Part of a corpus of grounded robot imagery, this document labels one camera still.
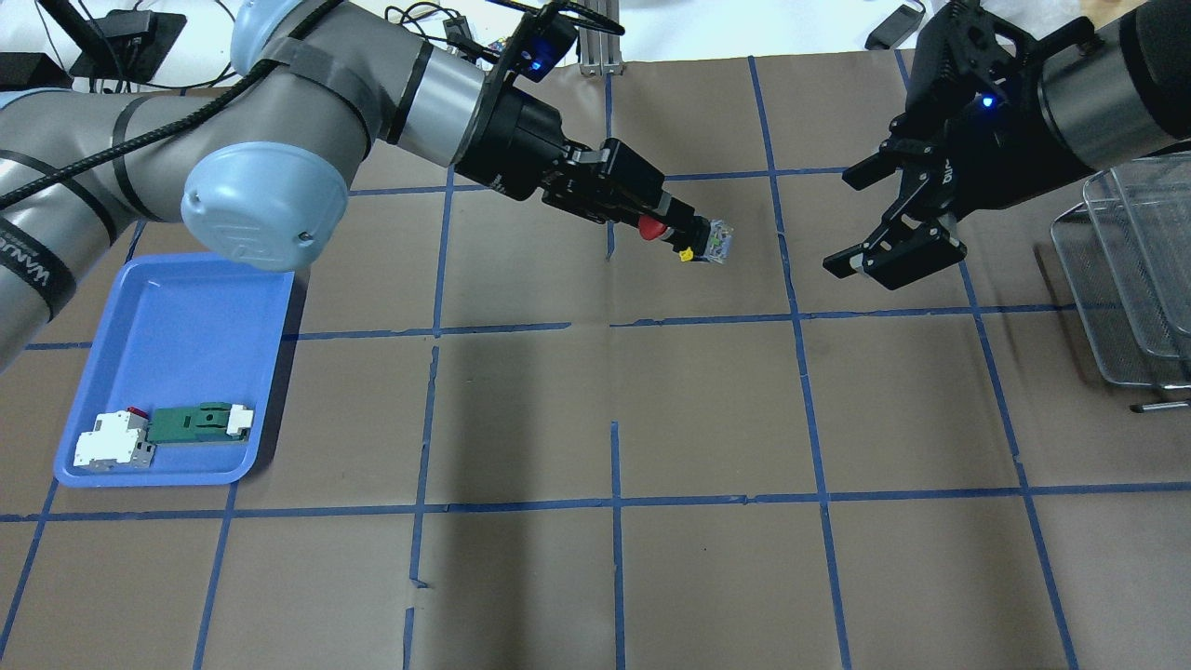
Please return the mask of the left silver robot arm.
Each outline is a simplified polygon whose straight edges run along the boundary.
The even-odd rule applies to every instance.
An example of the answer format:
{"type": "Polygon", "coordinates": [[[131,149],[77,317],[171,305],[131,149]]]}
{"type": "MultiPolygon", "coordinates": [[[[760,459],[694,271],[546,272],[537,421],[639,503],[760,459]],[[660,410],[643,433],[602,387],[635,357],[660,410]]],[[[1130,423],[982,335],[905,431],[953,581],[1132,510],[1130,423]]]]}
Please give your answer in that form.
{"type": "Polygon", "coordinates": [[[348,1],[247,1],[238,82],[214,99],[69,88],[4,93],[4,367],[60,317],[136,221],[182,223],[257,270],[311,267],[384,140],[523,202],[622,223],[681,259],[723,262],[731,228],[665,190],[618,139],[567,139],[559,109],[520,90],[580,27],[622,35],[570,1],[523,11],[490,69],[348,1]]]}

